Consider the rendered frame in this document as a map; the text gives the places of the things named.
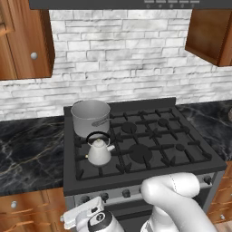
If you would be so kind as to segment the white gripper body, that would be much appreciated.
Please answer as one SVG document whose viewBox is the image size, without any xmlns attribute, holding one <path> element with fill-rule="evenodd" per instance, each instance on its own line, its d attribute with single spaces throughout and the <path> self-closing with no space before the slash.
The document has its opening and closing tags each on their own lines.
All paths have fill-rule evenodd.
<svg viewBox="0 0 232 232">
<path fill-rule="evenodd" d="M 86 230 L 88 221 L 104 210 L 101 198 L 93 198 L 80 206 L 66 211 L 62 215 L 64 228 L 66 230 L 75 228 L 76 230 Z"/>
</svg>

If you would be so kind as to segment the dark grey gas stove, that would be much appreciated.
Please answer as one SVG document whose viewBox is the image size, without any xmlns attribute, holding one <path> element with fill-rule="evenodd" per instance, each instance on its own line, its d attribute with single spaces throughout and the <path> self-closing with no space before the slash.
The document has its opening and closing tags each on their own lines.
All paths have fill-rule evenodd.
<svg viewBox="0 0 232 232">
<path fill-rule="evenodd" d="M 177 172 L 198 177 L 200 192 L 194 197 L 208 211 L 227 164 L 175 106 L 174 98 L 115 102 L 110 105 L 110 162 L 100 168 L 86 158 L 90 146 L 76 135 L 71 109 L 64 109 L 63 194 L 66 207 L 82 204 L 81 198 L 108 193 L 104 206 L 126 232 L 140 232 L 152 206 L 141 197 L 144 179 Z M 208 185 L 203 178 L 210 176 Z M 122 191 L 128 189 L 130 197 Z"/>
</svg>

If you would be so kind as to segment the wooden drawer front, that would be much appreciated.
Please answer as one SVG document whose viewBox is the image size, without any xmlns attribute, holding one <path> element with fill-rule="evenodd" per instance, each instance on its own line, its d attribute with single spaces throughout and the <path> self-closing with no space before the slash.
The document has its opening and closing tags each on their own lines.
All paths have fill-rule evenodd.
<svg viewBox="0 0 232 232">
<path fill-rule="evenodd" d="M 12 201 L 17 201 L 16 208 L 11 208 Z M 0 197 L 0 218 L 40 212 L 49 204 L 45 190 Z"/>
</svg>

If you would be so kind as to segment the wooden cabinet door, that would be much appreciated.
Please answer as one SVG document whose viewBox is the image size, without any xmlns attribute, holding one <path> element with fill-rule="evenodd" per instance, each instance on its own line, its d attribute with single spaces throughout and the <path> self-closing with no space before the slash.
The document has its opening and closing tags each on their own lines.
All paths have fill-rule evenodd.
<svg viewBox="0 0 232 232">
<path fill-rule="evenodd" d="M 0 232 L 63 232 L 55 211 L 0 219 Z"/>
</svg>

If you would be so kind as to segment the grey metal pot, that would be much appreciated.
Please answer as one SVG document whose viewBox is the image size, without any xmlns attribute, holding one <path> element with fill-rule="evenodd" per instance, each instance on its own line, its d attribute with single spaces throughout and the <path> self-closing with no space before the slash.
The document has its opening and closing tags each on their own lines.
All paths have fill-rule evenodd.
<svg viewBox="0 0 232 232">
<path fill-rule="evenodd" d="M 71 108 L 75 133 L 86 138 L 90 133 L 110 129 L 111 107 L 108 103 L 98 100 L 78 101 Z"/>
</svg>

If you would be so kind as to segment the wooden base cabinet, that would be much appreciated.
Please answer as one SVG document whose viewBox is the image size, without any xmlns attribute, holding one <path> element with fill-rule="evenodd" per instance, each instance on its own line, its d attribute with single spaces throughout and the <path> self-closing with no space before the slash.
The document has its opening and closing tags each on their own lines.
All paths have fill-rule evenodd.
<svg viewBox="0 0 232 232">
<path fill-rule="evenodd" d="M 213 224 L 232 220 L 232 160 L 227 162 L 227 169 L 220 181 L 207 215 Z"/>
</svg>

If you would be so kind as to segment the dark grey range hood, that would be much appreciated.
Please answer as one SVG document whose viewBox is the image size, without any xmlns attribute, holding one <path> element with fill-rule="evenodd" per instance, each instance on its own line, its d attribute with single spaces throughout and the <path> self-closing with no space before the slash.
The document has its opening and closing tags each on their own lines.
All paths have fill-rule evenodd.
<svg viewBox="0 0 232 232">
<path fill-rule="evenodd" d="M 232 9 L 232 0 L 29 0 L 33 10 Z"/>
</svg>

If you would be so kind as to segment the wooden wall cupboard door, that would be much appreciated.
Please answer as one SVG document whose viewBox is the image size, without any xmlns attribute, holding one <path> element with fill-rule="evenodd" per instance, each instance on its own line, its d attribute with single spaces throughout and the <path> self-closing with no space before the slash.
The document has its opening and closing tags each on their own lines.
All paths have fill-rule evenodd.
<svg viewBox="0 0 232 232">
<path fill-rule="evenodd" d="M 54 58 L 49 11 L 31 10 L 29 0 L 0 0 L 0 81 L 50 78 Z"/>
</svg>

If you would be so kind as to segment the wooden wall cupboard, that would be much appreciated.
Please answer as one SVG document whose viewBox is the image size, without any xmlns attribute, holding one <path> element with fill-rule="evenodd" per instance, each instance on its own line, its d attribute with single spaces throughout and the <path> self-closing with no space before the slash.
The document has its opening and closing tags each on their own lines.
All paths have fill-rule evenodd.
<svg viewBox="0 0 232 232">
<path fill-rule="evenodd" d="M 232 66 L 232 9 L 194 9 L 185 50 L 218 67 Z"/>
</svg>

